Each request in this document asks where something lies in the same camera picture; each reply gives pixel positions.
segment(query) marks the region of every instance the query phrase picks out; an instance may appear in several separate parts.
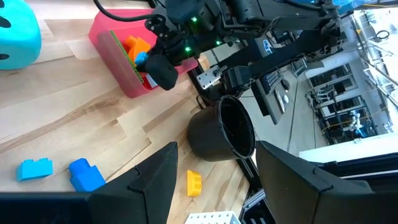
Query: wooden floor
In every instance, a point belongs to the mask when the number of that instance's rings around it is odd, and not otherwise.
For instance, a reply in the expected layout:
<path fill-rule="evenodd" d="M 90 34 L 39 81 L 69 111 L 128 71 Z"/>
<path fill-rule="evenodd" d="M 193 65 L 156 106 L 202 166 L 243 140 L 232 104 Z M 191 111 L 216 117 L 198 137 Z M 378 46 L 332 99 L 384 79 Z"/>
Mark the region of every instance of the wooden floor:
<path fill-rule="evenodd" d="M 237 163 L 205 162 L 187 142 L 187 124 L 199 111 L 187 75 L 170 91 L 158 88 L 127 98 L 87 38 L 96 12 L 91 0 L 27 2 L 39 20 L 43 47 L 28 68 L 0 71 L 0 190 L 73 191 L 68 165 L 81 157 L 97 165 L 109 182 L 177 141 L 169 223 L 184 223 L 187 214 L 196 212 L 234 210 L 239 215 L 249 184 Z M 103 2 L 147 7 L 142 2 Z M 53 160 L 53 175 L 18 183 L 16 167 L 42 157 Z M 199 197 L 186 196 L 187 169 L 202 175 Z"/>

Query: black bucket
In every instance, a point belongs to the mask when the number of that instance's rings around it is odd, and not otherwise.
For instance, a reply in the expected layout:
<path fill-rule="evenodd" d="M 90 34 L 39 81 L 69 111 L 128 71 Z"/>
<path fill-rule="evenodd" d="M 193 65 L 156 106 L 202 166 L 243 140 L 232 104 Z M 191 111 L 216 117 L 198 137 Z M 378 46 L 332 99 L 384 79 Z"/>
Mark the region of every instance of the black bucket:
<path fill-rule="evenodd" d="M 256 144 L 249 114 L 233 96 L 223 96 L 216 105 L 193 115 L 188 141 L 193 153 L 206 161 L 246 159 Z"/>

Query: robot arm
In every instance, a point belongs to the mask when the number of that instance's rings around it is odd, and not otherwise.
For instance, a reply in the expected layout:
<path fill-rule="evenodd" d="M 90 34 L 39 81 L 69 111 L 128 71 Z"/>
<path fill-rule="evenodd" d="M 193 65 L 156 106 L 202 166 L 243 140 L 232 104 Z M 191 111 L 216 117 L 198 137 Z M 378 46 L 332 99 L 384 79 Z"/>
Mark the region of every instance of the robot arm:
<path fill-rule="evenodd" d="M 123 22 L 137 18 L 120 18 L 106 12 L 94 0 L 106 16 Z M 158 38 L 150 50 L 146 62 L 138 66 L 147 72 L 162 88 L 169 90 L 177 81 L 174 66 L 190 57 L 199 57 L 202 52 L 213 49 L 234 39 L 253 39 L 269 30 L 304 30 L 299 40 L 282 47 L 250 67 L 223 74 L 232 89 L 239 89 L 250 79 L 272 72 L 303 54 L 326 49 L 338 44 L 340 17 L 331 0 L 316 4 L 303 4 L 293 0 L 166 0 L 165 7 L 157 6 L 145 26 Z"/>
<path fill-rule="evenodd" d="M 161 41 L 157 43 L 171 64 L 229 42 L 253 39 L 271 29 L 320 30 L 326 35 L 339 26 L 339 15 L 331 1 L 319 5 L 300 4 L 291 0 L 166 0 L 166 9 L 155 14 L 166 17 L 146 21 Z"/>

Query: pink storage bin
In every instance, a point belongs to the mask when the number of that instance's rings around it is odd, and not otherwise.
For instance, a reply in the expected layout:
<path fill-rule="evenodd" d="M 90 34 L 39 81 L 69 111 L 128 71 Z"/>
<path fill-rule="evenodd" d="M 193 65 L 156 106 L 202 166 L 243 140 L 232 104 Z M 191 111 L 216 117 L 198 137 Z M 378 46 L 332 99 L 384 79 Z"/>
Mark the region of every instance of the pink storage bin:
<path fill-rule="evenodd" d="M 141 16 L 150 14 L 152 9 L 110 9 L 110 13 L 121 17 Z M 118 22 L 102 13 L 98 13 L 91 26 L 89 38 L 101 58 L 111 70 L 123 92 L 130 98 L 134 98 L 152 90 L 145 74 L 139 74 L 130 61 L 124 41 L 129 35 L 140 37 L 151 46 L 156 42 L 156 35 L 147 30 L 145 21 Z M 183 61 L 181 66 L 175 67 L 178 74 L 185 73 L 198 65 L 197 60 L 189 58 Z"/>

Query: blue lego brick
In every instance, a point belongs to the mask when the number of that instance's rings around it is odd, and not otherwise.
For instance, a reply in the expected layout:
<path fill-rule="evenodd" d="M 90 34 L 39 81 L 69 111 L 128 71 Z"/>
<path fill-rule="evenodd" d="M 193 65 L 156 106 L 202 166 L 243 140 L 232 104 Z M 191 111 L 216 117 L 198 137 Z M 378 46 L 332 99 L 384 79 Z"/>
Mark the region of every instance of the blue lego brick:
<path fill-rule="evenodd" d="M 69 165 L 71 174 L 70 183 L 77 192 L 91 192 L 105 184 L 100 171 L 96 166 L 90 166 L 84 158 L 78 159 Z"/>
<path fill-rule="evenodd" d="M 147 59 L 148 59 L 148 54 L 146 52 L 141 52 L 141 53 L 137 54 L 137 57 L 136 57 L 134 63 L 136 65 L 140 65 L 140 64 L 144 63 Z"/>
<path fill-rule="evenodd" d="M 32 180 L 43 178 L 52 174 L 52 161 L 47 158 L 39 159 L 34 162 L 33 159 L 25 160 L 17 168 L 17 180 Z"/>

